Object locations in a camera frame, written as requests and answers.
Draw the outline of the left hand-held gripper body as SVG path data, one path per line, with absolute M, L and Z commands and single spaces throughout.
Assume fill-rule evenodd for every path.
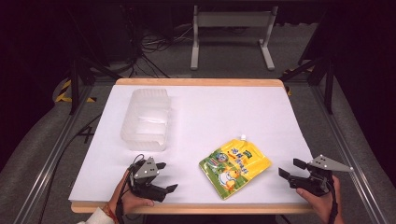
M 132 164 L 130 171 L 129 187 L 133 195 L 160 203 L 165 199 L 166 189 L 152 184 L 161 171 L 152 157 Z

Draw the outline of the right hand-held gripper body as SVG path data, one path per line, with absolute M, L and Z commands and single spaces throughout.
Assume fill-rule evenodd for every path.
M 341 162 L 334 161 L 323 155 L 319 155 L 312 161 L 307 162 L 309 177 L 290 175 L 287 180 L 292 189 L 305 189 L 315 196 L 323 196 L 333 188 L 332 172 L 353 172 L 354 168 Z

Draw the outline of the translucent plastic storage box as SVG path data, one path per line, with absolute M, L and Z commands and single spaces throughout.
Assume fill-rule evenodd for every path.
M 163 151 L 170 112 L 166 89 L 134 90 L 121 126 L 121 139 L 134 151 Z

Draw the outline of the yellow spouted drink pouch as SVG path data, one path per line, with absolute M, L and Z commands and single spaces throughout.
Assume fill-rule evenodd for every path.
M 243 134 L 215 149 L 199 166 L 222 200 L 228 199 L 272 162 Z

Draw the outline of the person's left hand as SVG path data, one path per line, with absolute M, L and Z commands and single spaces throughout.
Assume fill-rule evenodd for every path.
M 142 206 L 152 207 L 154 205 L 154 201 L 152 201 L 152 200 L 134 196 L 131 193 L 131 191 L 129 190 L 128 186 L 125 186 L 125 188 L 122 187 L 125 179 L 128 176 L 129 176 L 128 171 L 125 171 L 119 184 L 114 189 L 111 199 L 107 203 L 107 206 L 109 207 L 109 209 L 111 210 L 111 212 L 113 214 L 116 214 L 117 201 L 121 194 L 123 194 L 121 199 L 122 199 L 122 206 L 123 206 L 124 214 L 132 213 L 137 207 L 142 207 Z

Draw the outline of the person's right hand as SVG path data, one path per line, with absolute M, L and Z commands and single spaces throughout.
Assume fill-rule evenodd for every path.
M 335 189 L 335 197 L 338 205 L 338 213 L 335 217 L 333 224 L 345 224 L 342 214 L 342 197 L 341 197 L 341 183 L 338 177 L 335 175 L 332 177 L 333 186 Z M 332 195 L 329 193 L 327 195 L 317 197 L 305 189 L 297 189 L 297 194 L 300 195 L 304 200 L 306 200 L 315 213 L 317 214 L 321 224 L 328 224 L 330 214 L 332 211 Z

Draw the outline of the white table cover sheet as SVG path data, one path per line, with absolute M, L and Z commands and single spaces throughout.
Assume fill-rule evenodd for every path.
M 165 168 L 156 185 L 175 186 L 164 204 L 275 204 L 300 203 L 301 198 L 278 174 L 285 169 L 296 175 L 298 158 L 312 156 L 280 87 L 169 86 L 172 101 L 165 150 L 153 153 Z M 134 161 L 137 151 L 121 139 L 121 126 L 134 87 L 116 85 L 109 94 L 95 135 L 71 191 L 71 202 L 106 202 Z M 244 135 L 271 161 L 271 166 L 223 200 L 199 163 L 218 147 Z

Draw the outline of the black metal stand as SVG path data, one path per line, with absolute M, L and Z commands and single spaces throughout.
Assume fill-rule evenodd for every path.
M 70 20 L 70 36 L 68 37 L 68 47 L 71 56 L 71 85 L 72 85 L 72 107 L 71 115 L 76 115 L 84 100 L 82 99 L 82 86 L 92 86 L 95 83 L 95 73 L 97 70 L 105 77 L 113 80 L 120 79 L 120 75 L 103 66 L 97 59 L 95 52 L 87 36 L 83 32 L 82 26 L 78 23 L 79 18 L 70 7 L 66 8 L 67 18 Z
M 304 52 L 298 61 L 299 66 L 286 70 L 279 78 L 286 82 L 293 77 L 296 77 L 312 69 L 307 83 L 310 86 L 317 86 L 322 79 L 325 79 L 325 91 L 323 104 L 327 112 L 332 114 L 332 87 L 333 87 L 333 64 L 332 64 L 332 47 L 331 43 L 335 40 L 334 17 L 330 11 L 327 11 L 320 19 L 315 32 L 312 34 Z

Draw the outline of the yellow black hazard tape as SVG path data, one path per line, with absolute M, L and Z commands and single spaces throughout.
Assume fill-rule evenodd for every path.
M 55 102 L 67 102 L 71 103 L 73 101 L 71 96 L 68 96 L 68 90 L 71 88 L 71 79 L 67 79 L 61 87 L 59 94 L 55 98 Z

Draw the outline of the aluminium floor rail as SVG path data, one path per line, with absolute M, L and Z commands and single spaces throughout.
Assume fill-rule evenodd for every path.
M 83 86 L 77 92 L 78 105 L 75 109 L 69 108 L 62 118 L 62 129 L 56 134 L 55 142 L 50 145 L 50 151 L 46 154 L 38 173 L 35 175 L 35 182 L 29 190 L 29 194 L 23 201 L 19 213 L 13 219 L 12 224 L 27 224 L 37 207 L 40 198 L 45 191 L 50 191 L 49 182 L 52 180 L 57 164 L 60 161 L 66 147 L 71 142 L 71 132 L 77 123 L 78 115 L 92 92 L 92 86 Z
M 321 93 L 319 87 L 312 87 L 311 91 L 313 92 L 313 95 L 315 96 L 321 111 L 324 113 L 324 116 L 331 127 L 332 133 L 338 145 L 338 151 L 343 159 L 343 162 L 353 168 L 353 171 L 349 175 L 361 197 L 362 203 L 364 204 L 370 219 L 374 224 L 389 224 L 389 220 L 379 207 L 379 204 L 376 201 L 375 195 L 372 192 L 371 186 L 369 185 L 363 170 L 353 157 L 347 144 L 347 140 L 343 136 L 335 117 L 328 112 L 327 107 L 324 105 L 324 96 Z

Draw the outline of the white metal stand frame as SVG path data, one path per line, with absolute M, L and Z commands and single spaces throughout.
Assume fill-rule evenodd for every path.
M 271 33 L 275 26 L 278 7 L 272 7 L 264 11 L 201 11 L 198 6 L 193 8 L 193 43 L 191 50 L 191 70 L 199 67 L 199 29 L 201 27 L 256 27 L 263 28 L 263 36 L 258 44 L 262 51 L 262 57 L 269 71 L 275 70 L 275 64 L 268 49 Z

